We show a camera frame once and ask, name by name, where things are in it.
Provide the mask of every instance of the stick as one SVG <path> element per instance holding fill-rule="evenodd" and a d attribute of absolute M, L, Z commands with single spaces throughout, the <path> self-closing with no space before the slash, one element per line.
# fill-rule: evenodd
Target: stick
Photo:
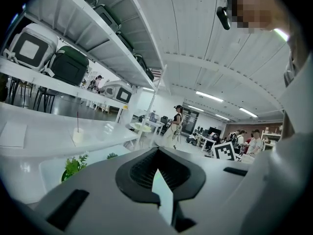
<path fill-rule="evenodd" d="M 79 129 L 78 129 L 78 112 L 77 112 L 77 132 L 79 133 Z"/>

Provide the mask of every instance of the white pole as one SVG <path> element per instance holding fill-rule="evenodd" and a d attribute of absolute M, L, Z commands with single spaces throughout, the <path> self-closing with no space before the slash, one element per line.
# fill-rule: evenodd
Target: white pole
<path fill-rule="evenodd" d="M 135 144 L 135 146 L 134 146 L 134 150 L 136 150 L 137 147 L 138 147 L 138 144 L 139 144 L 139 141 L 140 141 L 140 137 L 141 137 L 141 135 L 142 135 L 143 128 L 144 128 L 144 126 L 146 125 L 146 121 L 147 121 L 147 119 L 148 119 L 149 112 L 151 111 L 153 102 L 154 102 L 154 100 L 155 100 L 155 98 L 156 98 L 158 89 L 159 89 L 159 87 L 160 87 L 161 80 L 162 80 L 163 76 L 165 75 L 166 70 L 167 70 L 167 65 L 165 65 L 165 67 L 164 67 L 162 76 L 161 76 L 160 80 L 159 80 L 158 83 L 157 83 L 156 91 L 155 91 L 154 94 L 153 94 L 153 97 L 152 97 L 152 99 L 151 99 L 151 102 L 150 102 L 149 108 L 148 108 L 148 110 L 147 110 L 146 116 L 145 116 L 145 118 L 144 118 L 143 121 L 142 121 L 140 130 L 139 130 L 139 133 L 138 133 L 138 138 L 137 138 L 136 144 Z"/>
<path fill-rule="evenodd" d="M 119 120 L 119 117 L 121 116 L 121 113 L 122 113 L 122 108 L 119 108 L 115 123 L 118 123 L 118 120 Z"/>

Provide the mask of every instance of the standing woman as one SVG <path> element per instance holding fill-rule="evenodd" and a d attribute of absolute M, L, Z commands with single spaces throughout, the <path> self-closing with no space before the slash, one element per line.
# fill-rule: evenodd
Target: standing woman
<path fill-rule="evenodd" d="M 183 107 L 181 105 L 175 106 L 177 114 L 174 116 L 174 119 L 167 129 L 167 131 L 163 135 L 163 147 L 175 148 L 175 139 L 177 138 L 177 133 L 179 124 L 182 122 L 182 110 Z"/>

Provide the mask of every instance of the white square label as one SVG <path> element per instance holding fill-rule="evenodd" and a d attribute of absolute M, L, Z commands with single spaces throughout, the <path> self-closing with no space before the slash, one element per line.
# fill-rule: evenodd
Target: white square label
<path fill-rule="evenodd" d="M 125 92 L 122 92 L 122 94 L 121 94 L 121 99 L 127 100 L 127 98 L 128 98 L 128 94 L 125 93 Z"/>
<path fill-rule="evenodd" d="M 23 55 L 30 59 L 34 59 L 38 49 L 39 49 L 38 45 L 26 40 L 20 50 L 20 55 Z"/>

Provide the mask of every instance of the potted plant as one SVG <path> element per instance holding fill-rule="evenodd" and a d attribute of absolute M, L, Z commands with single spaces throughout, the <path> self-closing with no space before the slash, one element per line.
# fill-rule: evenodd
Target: potted plant
<path fill-rule="evenodd" d="M 107 156 L 107 159 L 112 159 L 112 158 L 115 158 L 117 157 L 118 155 L 115 154 L 115 153 L 110 153 L 108 156 Z"/>
<path fill-rule="evenodd" d="M 78 160 L 76 160 L 75 157 L 72 158 L 72 161 L 70 159 L 67 159 L 65 171 L 62 175 L 61 182 L 65 181 L 70 176 L 73 176 L 75 173 L 85 168 L 87 166 L 87 164 L 85 163 L 87 158 L 88 155 L 79 156 Z"/>

